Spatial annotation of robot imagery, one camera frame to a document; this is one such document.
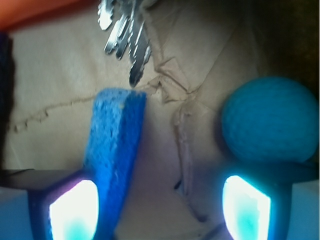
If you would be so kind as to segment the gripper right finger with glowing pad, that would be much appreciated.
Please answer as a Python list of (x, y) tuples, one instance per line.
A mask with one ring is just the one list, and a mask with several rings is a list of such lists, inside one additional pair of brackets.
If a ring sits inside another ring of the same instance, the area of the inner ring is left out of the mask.
[(318, 240), (317, 163), (238, 163), (222, 187), (226, 228), (234, 240)]

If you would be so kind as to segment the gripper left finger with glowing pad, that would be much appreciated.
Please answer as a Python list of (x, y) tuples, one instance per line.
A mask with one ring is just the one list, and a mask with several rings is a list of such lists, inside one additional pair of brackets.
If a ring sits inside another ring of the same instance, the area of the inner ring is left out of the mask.
[(84, 170), (2, 170), (2, 240), (92, 240), (98, 188)]

